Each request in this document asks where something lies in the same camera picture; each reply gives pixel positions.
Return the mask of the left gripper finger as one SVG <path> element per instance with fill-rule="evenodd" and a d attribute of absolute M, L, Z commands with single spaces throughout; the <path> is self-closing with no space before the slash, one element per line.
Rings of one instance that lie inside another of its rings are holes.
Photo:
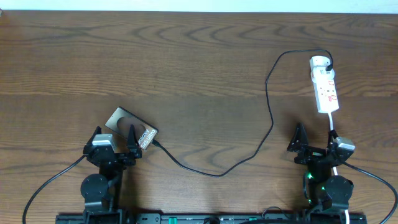
<path fill-rule="evenodd" d="M 129 132 L 127 135 L 127 141 L 126 141 L 126 146 L 130 151 L 137 151 L 138 150 L 138 145 L 137 145 L 137 140 L 136 140 L 136 135 L 135 135 L 135 128 L 134 125 L 131 124 L 129 127 Z"/>
<path fill-rule="evenodd" d="M 92 146 L 92 142 L 93 142 L 95 136 L 96 136 L 97 134 L 101 134 L 101 133 L 102 133 L 101 127 L 100 127 L 100 126 L 97 126 L 96 129 L 95 129 L 95 131 L 94 131 L 94 133 L 91 135 L 91 137 L 89 138 L 88 142 L 86 143 L 86 145 L 87 145 L 87 146 Z"/>

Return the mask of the white power strip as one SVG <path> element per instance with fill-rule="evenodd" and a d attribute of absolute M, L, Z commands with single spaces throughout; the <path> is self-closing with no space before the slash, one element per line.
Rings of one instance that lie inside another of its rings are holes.
<path fill-rule="evenodd" d="M 328 114 L 339 109 L 338 97 L 335 88 L 335 71 L 328 70 L 331 60 L 324 56 L 313 56 L 310 59 L 310 77 L 313 82 L 317 110 Z"/>

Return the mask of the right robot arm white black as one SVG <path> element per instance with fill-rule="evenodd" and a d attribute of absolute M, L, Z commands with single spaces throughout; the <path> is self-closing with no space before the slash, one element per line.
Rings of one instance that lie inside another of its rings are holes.
<path fill-rule="evenodd" d="M 309 145 L 307 132 L 299 123 L 287 150 L 296 152 L 296 164 L 307 166 L 303 175 L 303 191 L 310 207 L 305 212 L 312 214 L 341 215 L 349 208 L 349 199 L 354 184 L 345 177 L 335 174 L 334 167 L 342 165 L 355 150 L 352 140 L 343 138 L 335 130 L 328 132 L 326 148 Z"/>

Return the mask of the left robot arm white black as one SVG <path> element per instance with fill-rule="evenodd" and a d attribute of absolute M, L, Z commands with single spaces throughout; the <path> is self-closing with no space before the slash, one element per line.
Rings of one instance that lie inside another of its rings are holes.
<path fill-rule="evenodd" d="M 128 153 L 116 153 L 112 134 L 103 134 L 97 127 L 83 148 L 86 160 L 99 168 L 81 183 L 80 192 L 85 199 L 85 223 L 134 223 L 129 212 L 119 207 L 123 173 L 142 157 L 133 125 L 130 125 L 126 146 Z"/>

